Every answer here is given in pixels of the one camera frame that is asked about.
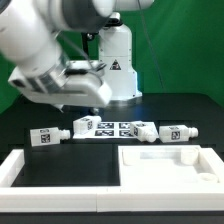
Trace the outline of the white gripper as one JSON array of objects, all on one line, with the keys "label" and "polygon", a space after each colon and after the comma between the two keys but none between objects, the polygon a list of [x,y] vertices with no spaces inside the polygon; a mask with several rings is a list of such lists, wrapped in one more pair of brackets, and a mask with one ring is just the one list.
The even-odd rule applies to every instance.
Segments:
[{"label": "white gripper", "polygon": [[87,62],[72,61],[66,71],[68,82],[60,92],[52,94],[52,105],[62,108],[68,106],[106,107],[112,90],[104,79],[106,64],[96,60]]}]

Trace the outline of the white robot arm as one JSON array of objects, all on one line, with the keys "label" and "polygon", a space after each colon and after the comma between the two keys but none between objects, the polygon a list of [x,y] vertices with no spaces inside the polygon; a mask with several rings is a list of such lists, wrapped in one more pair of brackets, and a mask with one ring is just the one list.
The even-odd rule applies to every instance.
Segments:
[{"label": "white robot arm", "polygon": [[154,0],[0,0],[0,54],[8,83],[29,100],[106,107],[138,101],[132,33],[122,11]]}]

